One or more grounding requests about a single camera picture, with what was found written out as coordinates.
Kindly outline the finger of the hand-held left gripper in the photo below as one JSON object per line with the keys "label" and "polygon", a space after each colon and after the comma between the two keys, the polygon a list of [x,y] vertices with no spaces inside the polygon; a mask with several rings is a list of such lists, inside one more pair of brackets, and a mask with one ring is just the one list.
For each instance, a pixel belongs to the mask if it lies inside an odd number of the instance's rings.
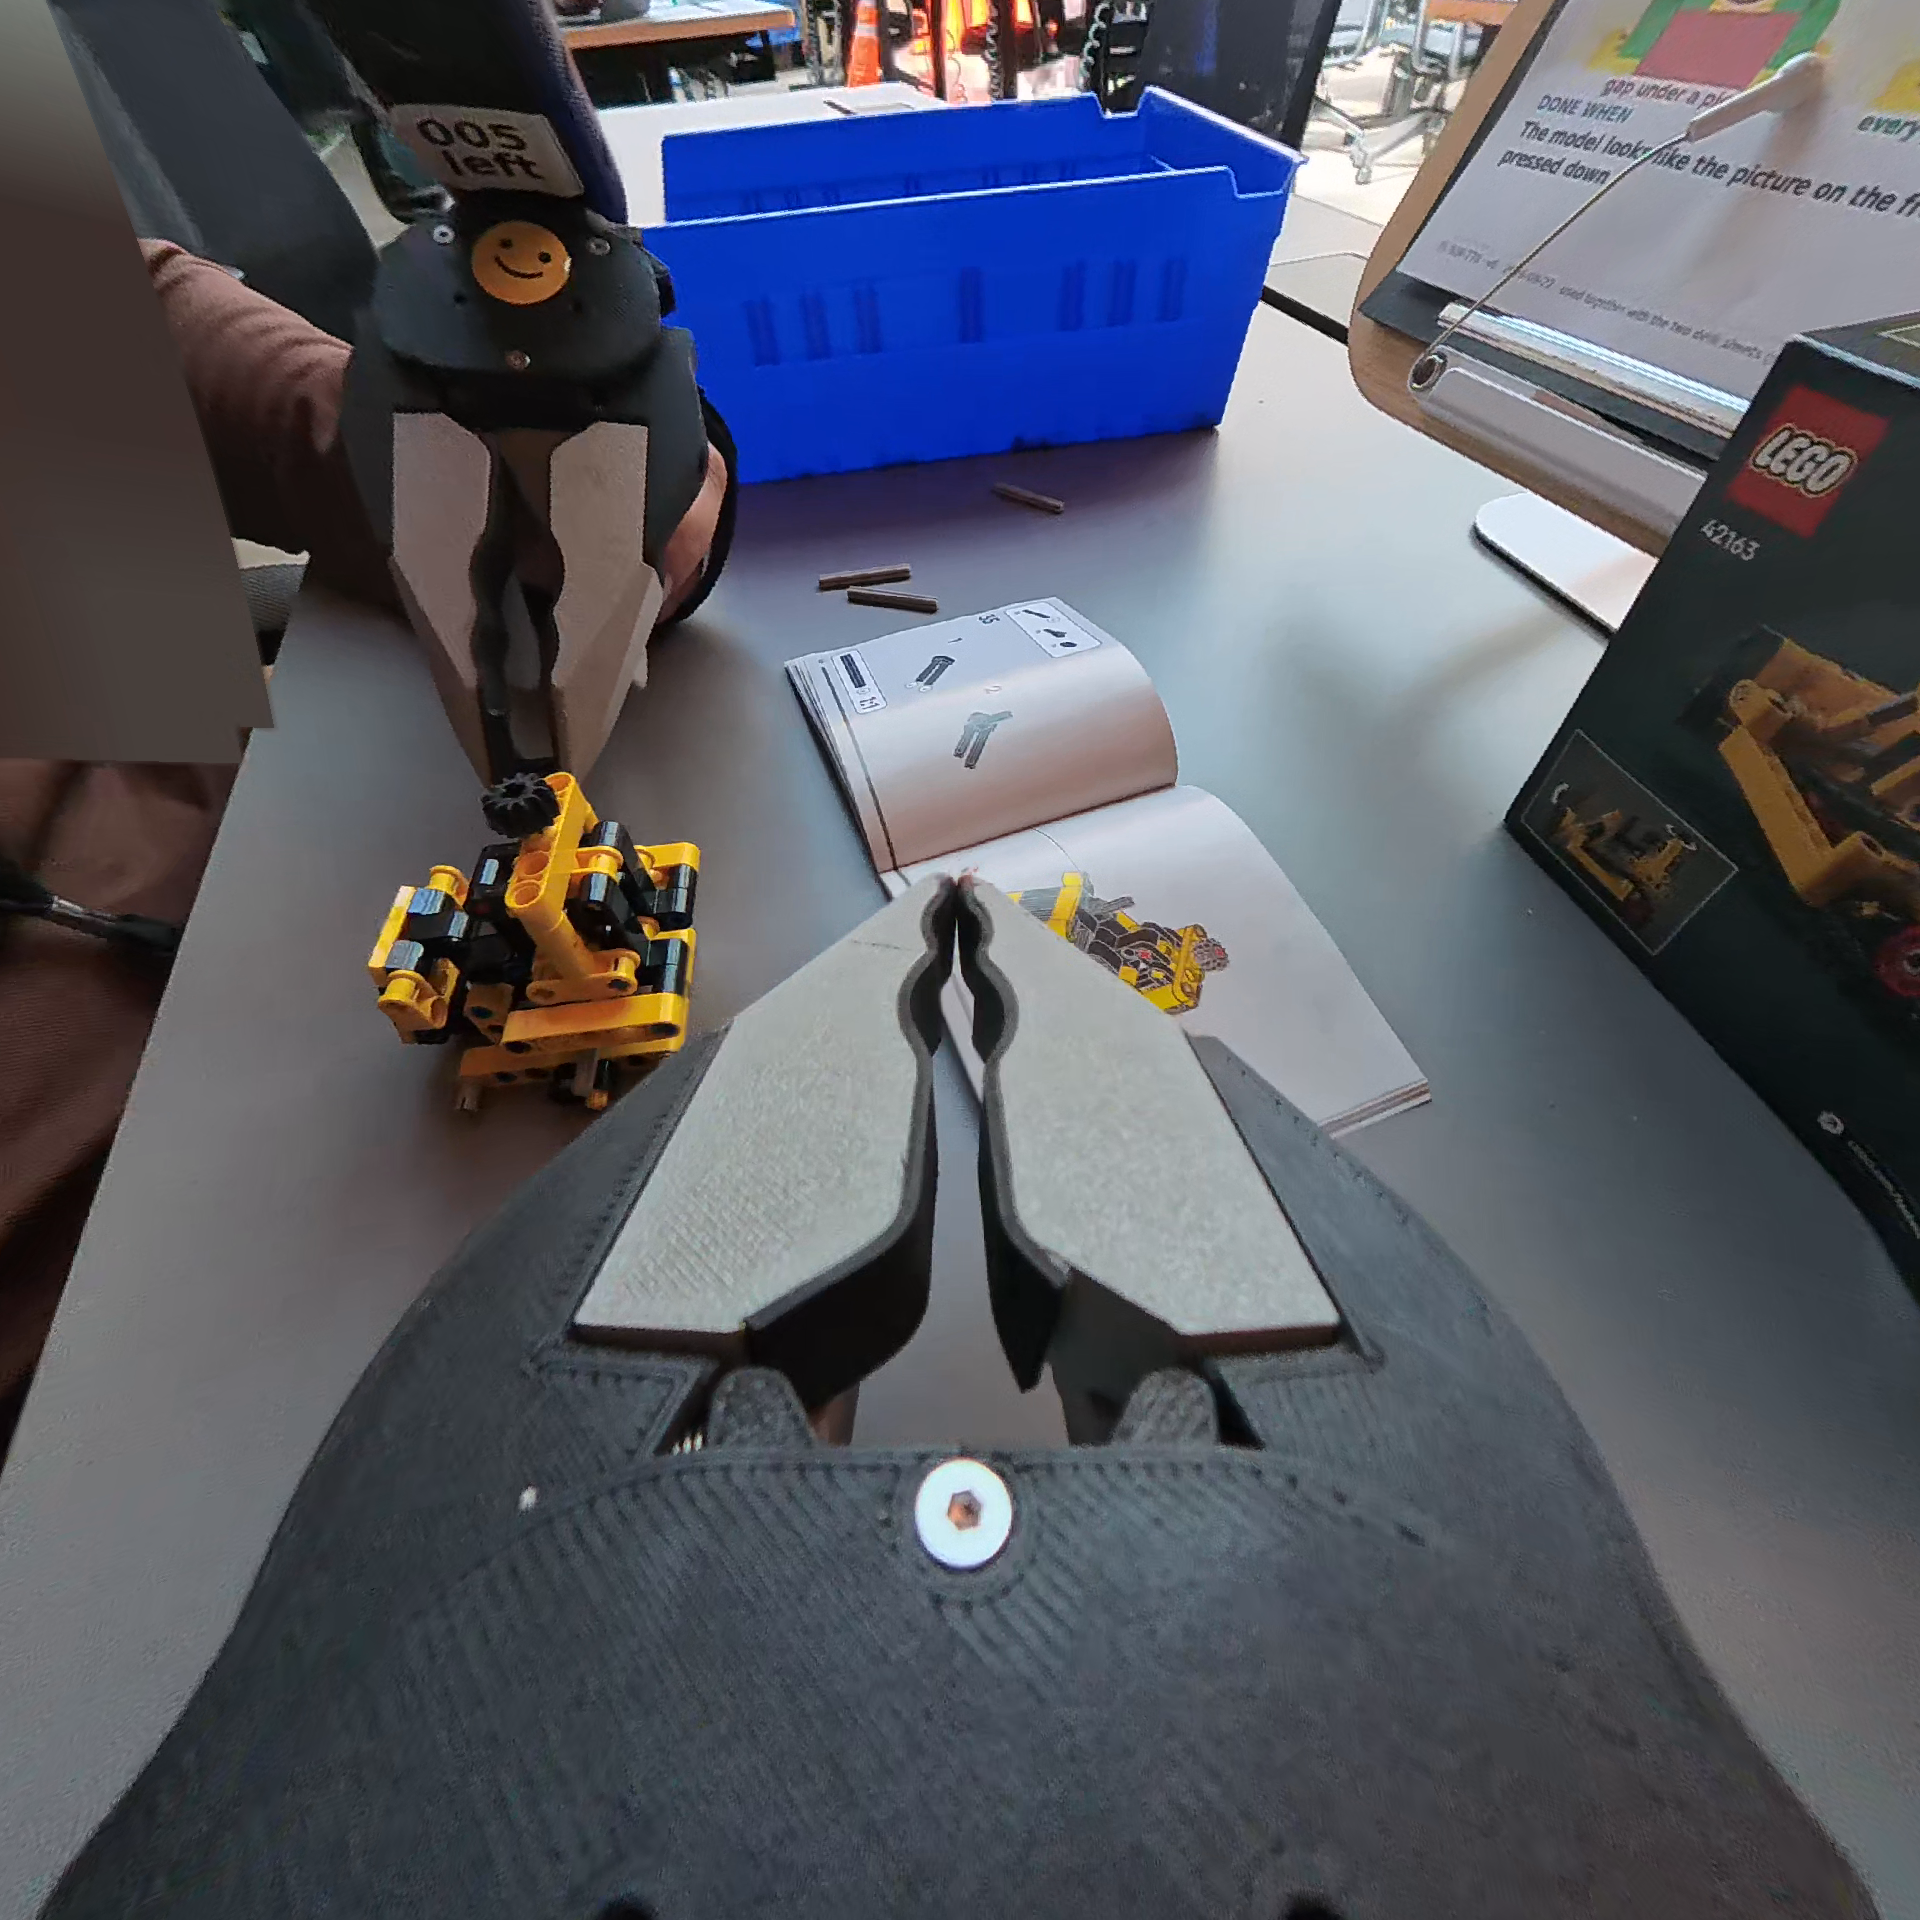
{"label": "finger of the hand-held left gripper", "polygon": [[557,591],[535,611],[535,656],[550,745],[563,772],[584,779],[614,713],[643,678],[661,611],[661,575],[643,555],[648,426],[590,426],[581,431],[524,431],[524,494],[543,482],[543,532],[557,551]]}
{"label": "finger of the hand-held left gripper", "polygon": [[469,760],[514,760],[509,532],[493,448],[448,415],[393,415],[393,581]]}

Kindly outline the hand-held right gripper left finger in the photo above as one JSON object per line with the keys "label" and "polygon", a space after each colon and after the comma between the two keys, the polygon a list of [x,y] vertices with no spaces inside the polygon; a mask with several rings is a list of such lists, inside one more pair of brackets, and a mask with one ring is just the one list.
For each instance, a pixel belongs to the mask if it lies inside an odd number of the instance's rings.
{"label": "hand-held right gripper left finger", "polygon": [[570,1332],[780,1370],[808,1411],[920,1332],[956,881],[933,877],[726,1021]]}

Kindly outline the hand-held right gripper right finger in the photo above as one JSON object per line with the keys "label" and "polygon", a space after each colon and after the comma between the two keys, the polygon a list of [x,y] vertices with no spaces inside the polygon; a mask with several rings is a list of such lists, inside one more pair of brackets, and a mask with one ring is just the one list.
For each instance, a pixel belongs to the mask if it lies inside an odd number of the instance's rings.
{"label": "hand-held right gripper right finger", "polygon": [[1331,1358],[1344,1317],[1177,1021],[995,886],[960,886],[987,1291],[1019,1385],[1106,1440],[1155,1370]]}

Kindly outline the yellow black lego model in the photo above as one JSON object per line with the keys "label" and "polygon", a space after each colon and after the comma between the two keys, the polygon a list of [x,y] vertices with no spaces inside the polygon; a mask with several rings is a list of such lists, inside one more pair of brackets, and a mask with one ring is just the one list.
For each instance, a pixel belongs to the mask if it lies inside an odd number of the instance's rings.
{"label": "yellow black lego model", "polygon": [[543,1091],[601,1110],[687,1039],[701,849],[632,844],[570,772],[484,791],[469,872],[399,890],[368,974],[403,1045],[451,1045],[456,1110]]}

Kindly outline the person's left forearm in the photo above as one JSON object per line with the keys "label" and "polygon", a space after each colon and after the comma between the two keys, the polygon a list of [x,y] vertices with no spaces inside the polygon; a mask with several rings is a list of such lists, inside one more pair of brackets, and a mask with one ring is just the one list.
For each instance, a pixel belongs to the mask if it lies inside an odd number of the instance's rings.
{"label": "person's left forearm", "polygon": [[137,242],[180,342],[228,532],[368,605],[399,611],[344,450],[347,342],[171,242]]}

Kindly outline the lego instruction booklet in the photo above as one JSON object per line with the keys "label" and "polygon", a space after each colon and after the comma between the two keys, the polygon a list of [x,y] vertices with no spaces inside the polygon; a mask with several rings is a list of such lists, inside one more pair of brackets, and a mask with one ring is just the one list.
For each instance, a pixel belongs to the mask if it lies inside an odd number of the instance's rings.
{"label": "lego instruction booklet", "polygon": [[1429,1103],[1260,834],[1177,779],[1138,656],[1064,597],[833,642],[786,678],[875,877],[972,877],[1331,1132]]}

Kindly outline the dark lego box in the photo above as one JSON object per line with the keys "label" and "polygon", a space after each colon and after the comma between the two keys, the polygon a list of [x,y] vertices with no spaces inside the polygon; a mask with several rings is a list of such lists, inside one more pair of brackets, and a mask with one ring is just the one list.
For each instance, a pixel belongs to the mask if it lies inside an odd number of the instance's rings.
{"label": "dark lego box", "polygon": [[1782,349],[1505,827],[1914,1291],[1914,312]]}

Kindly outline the dark office chair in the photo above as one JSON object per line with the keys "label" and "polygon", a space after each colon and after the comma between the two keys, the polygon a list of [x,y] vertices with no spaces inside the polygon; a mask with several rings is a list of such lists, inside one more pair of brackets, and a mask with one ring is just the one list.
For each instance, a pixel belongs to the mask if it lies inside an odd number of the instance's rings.
{"label": "dark office chair", "polygon": [[173,242],[333,339],[358,334],[376,247],[204,0],[54,0],[137,235]]}

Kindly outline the blue plastic bin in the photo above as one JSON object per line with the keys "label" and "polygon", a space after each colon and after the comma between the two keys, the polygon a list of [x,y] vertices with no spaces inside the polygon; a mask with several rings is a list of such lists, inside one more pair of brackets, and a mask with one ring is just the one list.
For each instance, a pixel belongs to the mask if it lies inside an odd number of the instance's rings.
{"label": "blue plastic bin", "polygon": [[1215,430],[1299,150],[1164,90],[661,142],[739,482]]}

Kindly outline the orange safety vest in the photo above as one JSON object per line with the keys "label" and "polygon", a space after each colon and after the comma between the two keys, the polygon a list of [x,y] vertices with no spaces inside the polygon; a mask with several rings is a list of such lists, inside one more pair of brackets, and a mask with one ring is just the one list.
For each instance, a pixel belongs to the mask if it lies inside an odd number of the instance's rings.
{"label": "orange safety vest", "polygon": [[[960,53],[987,60],[992,0],[950,0],[948,35]],[[1069,60],[1087,51],[1091,0],[1012,0],[1019,67]]]}

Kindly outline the person's brown garment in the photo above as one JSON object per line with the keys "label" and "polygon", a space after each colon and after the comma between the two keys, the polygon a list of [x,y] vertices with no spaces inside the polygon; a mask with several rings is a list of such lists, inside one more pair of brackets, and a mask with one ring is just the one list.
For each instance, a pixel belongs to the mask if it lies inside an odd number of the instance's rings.
{"label": "person's brown garment", "polygon": [[0,1439],[67,1284],[236,766],[0,765]]}

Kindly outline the black office chair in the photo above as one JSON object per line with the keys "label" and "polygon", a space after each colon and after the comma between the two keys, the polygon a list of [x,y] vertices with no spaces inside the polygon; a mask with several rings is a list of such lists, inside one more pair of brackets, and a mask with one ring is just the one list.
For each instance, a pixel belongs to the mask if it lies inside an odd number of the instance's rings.
{"label": "black office chair", "polygon": [[1145,90],[1164,90],[1299,148],[1334,13],[1334,0],[1118,3],[1092,94],[1106,112],[1132,112]]}

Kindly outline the white stand base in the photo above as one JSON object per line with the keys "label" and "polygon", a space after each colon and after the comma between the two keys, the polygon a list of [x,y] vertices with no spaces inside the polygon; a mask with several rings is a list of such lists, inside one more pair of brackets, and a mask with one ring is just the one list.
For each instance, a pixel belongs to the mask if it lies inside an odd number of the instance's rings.
{"label": "white stand base", "polygon": [[1472,355],[1446,383],[1483,466],[1502,456],[1522,475],[1522,489],[1472,515],[1472,539],[1618,633],[1708,466]]}

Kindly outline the wooden document stand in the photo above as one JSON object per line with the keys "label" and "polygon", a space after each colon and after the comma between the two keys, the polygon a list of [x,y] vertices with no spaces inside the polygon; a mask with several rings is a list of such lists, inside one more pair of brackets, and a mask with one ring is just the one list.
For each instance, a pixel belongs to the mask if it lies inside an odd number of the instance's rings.
{"label": "wooden document stand", "polygon": [[1461,112],[1467,131],[1446,132],[1436,155],[1424,162],[1424,173],[1404,199],[1394,232],[1378,242],[1366,267],[1363,297],[1351,312],[1358,334],[1363,342],[1399,339],[1399,376],[1378,376],[1377,399],[1378,406],[1436,426],[1461,448],[1472,448],[1467,430],[1455,418],[1455,389],[1446,383],[1446,376],[1455,369],[1455,362],[1476,355],[1495,369],[1522,376],[1559,399],[1573,399],[1592,415],[1626,426],[1672,450],[1691,450],[1697,461],[1713,466],[1753,399],[1734,399],[1664,364],[1648,364],[1618,349],[1597,349],[1563,329],[1488,309],[1583,211],[1592,211],[1597,197],[1591,197],[1559,228],[1548,228],[1476,297],[1444,297],[1436,290],[1404,274],[1410,242],[1429,221],[1461,163],[1476,150],[1488,119],[1505,102],[1520,67],[1526,63],[1533,46],[1543,35],[1559,11],[1563,3],[1522,3],[1522,13],[1505,26],[1502,51],[1491,53],[1491,72],[1483,72],[1465,94]]}

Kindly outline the printed instruction sheet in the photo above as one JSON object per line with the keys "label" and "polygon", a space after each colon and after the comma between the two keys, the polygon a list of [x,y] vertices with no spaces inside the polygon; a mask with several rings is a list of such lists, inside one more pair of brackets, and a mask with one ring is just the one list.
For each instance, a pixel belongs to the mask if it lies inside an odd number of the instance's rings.
{"label": "printed instruction sheet", "polygon": [[1563,3],[1404,274],[1734,399],[1920,304],[1912,0]]}

